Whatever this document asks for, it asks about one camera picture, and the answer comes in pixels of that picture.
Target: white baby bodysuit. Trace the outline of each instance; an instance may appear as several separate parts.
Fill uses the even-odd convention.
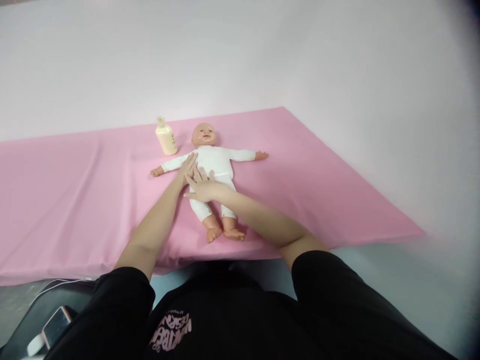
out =
[[[255,151],[251,150],[232,150],[210,145],[200,146],[197,150],[192,151],[192,153],[198,153],[196,161],[199,168],[203,168],[207,175],[213,170],[215,173],[215,181],[226,184],[233,190],[235,190],[234,183],[232,182],[234,171],[230,160],[237,162],[253,161],[255,160],[256,154]],[[179,169],[190,154],[191,152],[162,164],[161,167],[163,171],[169,172]],[[190,199],[190,206],[200,221],[203,221],[212,214],[210,206],[205,202]],[[223,205],[221,206],[221,216],[237,218],[233,211]]]

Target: doll face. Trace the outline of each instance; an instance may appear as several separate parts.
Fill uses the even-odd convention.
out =
[[[201,123],[196,126],[191,135],[191,143],[196,148],[202,145],[215,146],[217,142],[217,135],[215,134],[214,127],[209,123]]]

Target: shirt graphic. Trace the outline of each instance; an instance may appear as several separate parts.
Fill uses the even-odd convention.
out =
[[[180,343],[186,333],[192,331],[190,314],[183,315],[183,310],[169,310],[158,324],[148,346],[157,353],[160,350],[170,351]]]

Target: black chair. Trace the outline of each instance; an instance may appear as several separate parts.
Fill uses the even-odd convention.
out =
[[[95,281],[82,280],[63,283],[55,288],[59,281],[55,281],[42,289],[51,289],[35,299],[25,316],[17,326],[8,342],[0,349],[0,360],[20,360],[28,356],[27,346],[42,332],[50,317],[61,306],[67,306],[80,313],[92,297]],[[39,354],[46,354],[46,345]]]

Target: cream bottle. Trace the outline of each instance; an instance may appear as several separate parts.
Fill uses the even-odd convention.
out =
[[[172,128],[165,123],[165,119],[161,116],[157,117],[158,126],[155,133],[158,141],[160,142],[161,149],[165,155],[174,155],[177,153],[177,143],[175,142],[174,133]]]

